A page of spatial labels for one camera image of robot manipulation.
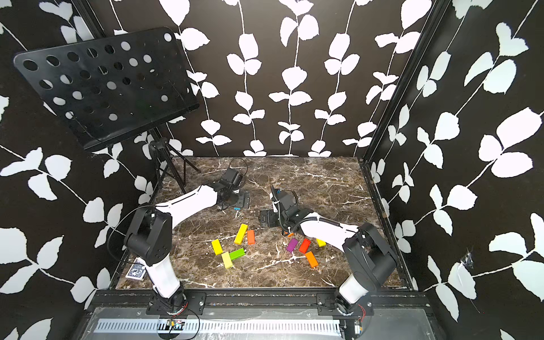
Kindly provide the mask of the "yellow small block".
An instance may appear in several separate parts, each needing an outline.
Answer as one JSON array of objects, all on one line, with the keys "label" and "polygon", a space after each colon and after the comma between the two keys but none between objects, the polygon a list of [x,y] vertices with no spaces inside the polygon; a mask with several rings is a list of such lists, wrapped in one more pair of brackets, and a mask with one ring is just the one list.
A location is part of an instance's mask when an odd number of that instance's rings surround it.
[{"label": "yellow small block", "polygon": [[212,244],[212,247],[213,247],[213,251],[215,253],[215,255],[221,255],[223,253],[223,249],[222,249],[222,246],[221,246],[221,243],[219,241],[219,239],[215,239],[211,242]]}]

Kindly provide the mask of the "red-orange small block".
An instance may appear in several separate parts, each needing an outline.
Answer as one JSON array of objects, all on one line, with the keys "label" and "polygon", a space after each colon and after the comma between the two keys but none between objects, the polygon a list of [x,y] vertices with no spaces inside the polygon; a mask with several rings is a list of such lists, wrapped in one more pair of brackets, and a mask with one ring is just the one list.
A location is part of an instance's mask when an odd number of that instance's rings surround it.
[{"label": "red-orange small block", "polygon": [[255,231],[253,229],[247,232],[247,243],[248,245],[256,244]]}]

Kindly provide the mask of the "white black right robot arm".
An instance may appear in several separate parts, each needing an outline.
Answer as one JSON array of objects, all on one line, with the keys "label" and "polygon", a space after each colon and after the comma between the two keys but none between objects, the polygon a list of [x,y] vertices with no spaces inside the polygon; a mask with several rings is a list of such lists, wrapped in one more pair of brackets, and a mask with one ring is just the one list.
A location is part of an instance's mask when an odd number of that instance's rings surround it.
[{"label": "white black right robot arm", "polygon": [[263,227],[319,239],[344,253],[351,274],[338,287],[335,304],[342,313],[370,302],[369,294],[380,290],[398,267],[398,256],[371,223],[347,225],[321,216],[308,208],[279,208],[260,212]]}]

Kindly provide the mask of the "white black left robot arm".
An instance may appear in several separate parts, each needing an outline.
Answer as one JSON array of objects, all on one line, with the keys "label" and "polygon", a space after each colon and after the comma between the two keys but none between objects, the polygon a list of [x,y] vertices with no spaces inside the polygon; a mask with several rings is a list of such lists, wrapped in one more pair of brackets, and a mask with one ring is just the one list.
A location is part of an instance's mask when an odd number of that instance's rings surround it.
[{"label": "white black left robot arm", "polygon": [[153,289],[161,298],[170,299],[181,291],[170,260],[173,228],[207,208],[235,205],[239,191],[239,186],[201,185],[171,201],[141,206],[135,211],[123,243],[143,260]]}]

